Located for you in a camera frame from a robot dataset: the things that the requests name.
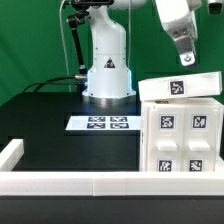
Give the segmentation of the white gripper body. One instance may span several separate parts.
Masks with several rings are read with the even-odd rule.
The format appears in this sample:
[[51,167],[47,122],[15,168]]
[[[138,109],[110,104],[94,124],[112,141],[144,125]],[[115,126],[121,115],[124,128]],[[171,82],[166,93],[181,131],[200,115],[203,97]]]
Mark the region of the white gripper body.
[[162,27],[170,37],[183,30],[197,37],[194,11],[202,6],[202,0],[155,0],[155,3]]

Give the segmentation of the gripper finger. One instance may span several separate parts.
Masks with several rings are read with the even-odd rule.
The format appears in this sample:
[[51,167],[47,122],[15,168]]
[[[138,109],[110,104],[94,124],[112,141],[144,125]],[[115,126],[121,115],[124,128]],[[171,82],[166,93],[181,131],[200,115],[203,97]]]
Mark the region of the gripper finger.
[[176,45],[181,64],[185,67],[192,67],[196,64],[196,52],[194,39],[187,30],[179,30],[173,33],[173,40]]

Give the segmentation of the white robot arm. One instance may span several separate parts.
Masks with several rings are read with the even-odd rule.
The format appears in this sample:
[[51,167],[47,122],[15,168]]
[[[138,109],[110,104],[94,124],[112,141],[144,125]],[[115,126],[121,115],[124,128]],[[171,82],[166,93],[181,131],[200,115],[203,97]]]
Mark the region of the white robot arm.
[[[174,41],[181,64],[196,64],[198,38],[194,11],[202,0],[155,0],[163,29]],[[136,96],[132,73],[126,65],[126,31],[108,15],[107,6],[91,6],[93,64],[87,73],[86,100],[100,103],[126,101]]]

